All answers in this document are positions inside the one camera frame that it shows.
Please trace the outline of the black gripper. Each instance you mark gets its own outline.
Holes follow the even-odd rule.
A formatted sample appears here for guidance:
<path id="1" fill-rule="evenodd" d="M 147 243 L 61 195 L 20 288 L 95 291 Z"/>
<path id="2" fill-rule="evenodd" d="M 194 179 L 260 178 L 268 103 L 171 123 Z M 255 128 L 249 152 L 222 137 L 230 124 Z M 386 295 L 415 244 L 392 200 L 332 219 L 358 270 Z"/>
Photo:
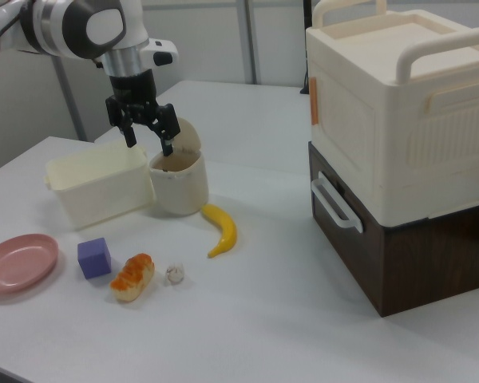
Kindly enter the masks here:
<path id="1" fill-rule="evenodd" d="M 105 100 L 109 124 L 119 128 L 127 146 L 132 148 L 137 144 L 133 122 L 146 122 L 146 126 L 159 137 L 163 156 L 170 156 L 180 125 L 172 104 L 157 104 L 152 70 L 109 79 L 113 89 L 113 95 Z"/>

